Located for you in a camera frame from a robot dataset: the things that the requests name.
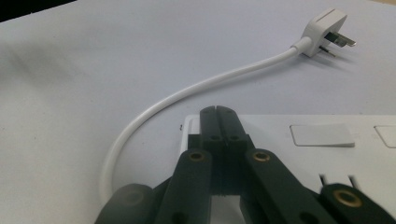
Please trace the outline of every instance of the black plastic part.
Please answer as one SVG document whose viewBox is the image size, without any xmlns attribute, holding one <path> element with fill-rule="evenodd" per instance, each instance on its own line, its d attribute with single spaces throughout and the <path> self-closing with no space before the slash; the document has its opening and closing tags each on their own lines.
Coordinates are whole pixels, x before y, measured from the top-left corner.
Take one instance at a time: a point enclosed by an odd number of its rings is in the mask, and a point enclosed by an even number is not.
<svg viewBox="0 0 396 224">
<path fill-rule="evenodd" d="M 181 154 L 154 223 L 207 224 L 211 168 L 212 157 L 204 150 Z"/>
<path fill-rule="evenodd" d="M 262 211 L 262 207 L 257 201 L 251 201 L 244 197 L 240 198 L 239 207 L 246 224 L 265 224 L 269 223 L 268 218 Z"/>
<path fill-rule="evenodd" d="M 247 182 L 269 223 L 336 223 L 274 153 L 251 149 L 246 161 Z"/>
<path fill-rule="evenodd" d="M 255 148 L 223 106 L 201 111 L 201 134 L 189 135 L 171 178 L 155 189 L 118 190 L 96 223 L 207 224 L 216 194 L 240 195 L 247 224 L 396 223 L 357 189 L 327 185 L 320 195 L 306 189 L 274 153 Z"/>
<path fill-rule="evenodd" d="M 0 22 L 74 1 L 76 0 L 2 0 L 0 3 Z"/>
<path fill-rule="evenodd" d="M 396 223 L 383 208 L 350 186 L 327 185 L 322 188 L 318 199 L 339 223 Z"/>
<path fill-rule="evenodd" d="M 155 217 L 154 198 L 150 187 L 127 185 L 114 193 L 95 224 L 149 224 Z"/>
<path fill-rule="evenodd" d="M 254 148 L 236 113 L 224 106 L 210 106 L 200 112 L 201 134 L 189 135 L 189 148 L 207 150 L 213 156 L 213 195 L 239 195 L 244 177 L 241 162 Z"/>
</svg>

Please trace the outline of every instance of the white surface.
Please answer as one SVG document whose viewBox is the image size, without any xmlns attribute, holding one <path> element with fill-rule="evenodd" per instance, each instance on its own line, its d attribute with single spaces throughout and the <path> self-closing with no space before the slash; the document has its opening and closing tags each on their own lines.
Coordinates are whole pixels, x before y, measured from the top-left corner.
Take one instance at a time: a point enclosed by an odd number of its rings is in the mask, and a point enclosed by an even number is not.
<svg viewBox="0 0 396 224">
<path fill-rule="evenodd" d="M 298 147 L 354 147 L 347 126 L 336 124 L 290 125 L 291 136 Z"/>
<path fill-rule="evenodd" d="M 396 126 L 376 126 L 375 129 L 387 147 L 396 147 Z"/>
<path fill-rule="evenodd" d="M 189 114 L 396 113 L 396 8 L 364 0 L 78 0 L 0 23 L 2 223 L 93 223 L 99 173 L 125 125 L 165 95 L 288 49 L 319 12 L 354 48 L 300 56 L 163 111 L 129 141 L 114 184 L 172 174 Z"/>
<path fill-rule="evenodd" d="M 349 177 L 353 176 L 357 188 L 396 217 L 396 150 L 385 146 L 375 130 L 375 126 L 396 125 L 396 116 L 242 115 L 239 118 L 255 147 L 274 152 L 305 187 L 319 193 L 320 175 L 328 184 L 352 186 Z M 356 146 L 297 147 L 290 131 L 290 125 L 295 123 L 306 126 L 344 123 Z M 188 116 L 180 151 L 187 149 L 188 134 L 199 130 L 199 117 Z M 225 209 L 242 219 L 241 213 L 236 212 L 237 198 L 227 203 Z M 212 219 L 224 221 L 227 217 L 223 213 L 214 210 Z"/>
</svg>

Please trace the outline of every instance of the mounting hole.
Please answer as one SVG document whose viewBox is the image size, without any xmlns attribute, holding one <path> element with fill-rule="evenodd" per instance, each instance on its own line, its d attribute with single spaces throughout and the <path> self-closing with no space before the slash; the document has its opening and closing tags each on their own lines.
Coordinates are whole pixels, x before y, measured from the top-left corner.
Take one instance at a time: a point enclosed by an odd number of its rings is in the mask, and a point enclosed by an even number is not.
<svg viewBox="0 0 396 224">
<path fill-rule="evenodd" d="M 346 189 L 338 189 L 333 192 L 334 198 L 343 205 L 349 207 L 360 207 L 362 205 L 361 199 Z"/>
<path fill-rule="evenodd" d="M 220 140 L 220 137 L 217 135 L 212 135 L 212 136 L 210 136 L 210 139 L 214 140 L 214 141 L 218 141 L 218 140 Z"/>
<path fill-rule="evenodd" d="M 303 212 L 300 214 L 300 220 L 305 224 L 318 224 L 318 218 L 310 213 Z"/>
<path fill-rule="evenodd" d="M 144 198 L 145 195 L 142 192 L 137 190 L 132 190 L 125 195 L 123 204 L 126 206 L 135 206 L 143 202 Z"/>
<path fill-rule="evenodd" d="M 192 161 L 203 161 L 204 157 L 204 154 L 202 154 L 201 152 L 192 152 L 190 154 L 190 160 Z"/>
<path fill-rule="evenodd" d="M 189 218 L 184 213 L 174 213 L 172 215 L 172 223 L 174 224 L 186 224 L 188 219 Z"/>
<path fill-rule="evenodd" d="M 271 159 L 271 157 L 267 153 L 264 153 L 264 152 L 255 152 L 253 154 L 253 158 L 256 161 L 269 161 Z"/>
</svg>

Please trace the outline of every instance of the screw hole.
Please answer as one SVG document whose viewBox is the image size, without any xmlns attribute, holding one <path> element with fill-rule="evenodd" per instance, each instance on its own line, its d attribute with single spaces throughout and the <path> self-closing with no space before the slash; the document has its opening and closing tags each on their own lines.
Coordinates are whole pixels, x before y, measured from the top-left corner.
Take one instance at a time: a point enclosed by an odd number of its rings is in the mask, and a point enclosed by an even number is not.
<svg viewBox="0 0 396 224">
<path fill-rule="evenodd" d="M 349 207 L 360 207 L 362 205 L 361 199 L 346 189 L 338 189 L 333 193 L 335 199 L 343 205 Z"/>
<path fill-rule="evenodd" d="M 256 161 L 269 161 L 271 157 L 264 152 L 255 152 L 253 158 Z"/>
<path fill-rule="evenodd" d="M 190 160 L 192 161 L 203 161 L 204 157 L 204 154 L 202 154 L 201 152 L 192 152 L 190 154 Z"/>
</svg>

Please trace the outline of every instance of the brass insert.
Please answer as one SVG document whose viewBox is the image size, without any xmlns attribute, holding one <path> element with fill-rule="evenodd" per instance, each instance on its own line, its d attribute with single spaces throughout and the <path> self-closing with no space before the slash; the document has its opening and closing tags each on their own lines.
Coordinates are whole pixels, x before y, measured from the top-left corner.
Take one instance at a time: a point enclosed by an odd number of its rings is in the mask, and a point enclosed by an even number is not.
<svg viewBox="0 0 396 224">
<path fill-rule="evenodd" d="M 271 159 L 271 157 L 264 152 L 255 152 L 253 158 L 256 161 L 269 161 Z"/>
<path fill-rule="evenodd" d="M 333 195 L 339 203 L 349 207 L 360 207 L 363 204 L 358 196 L 346 189 L 335 190 Z"/>
</svg>

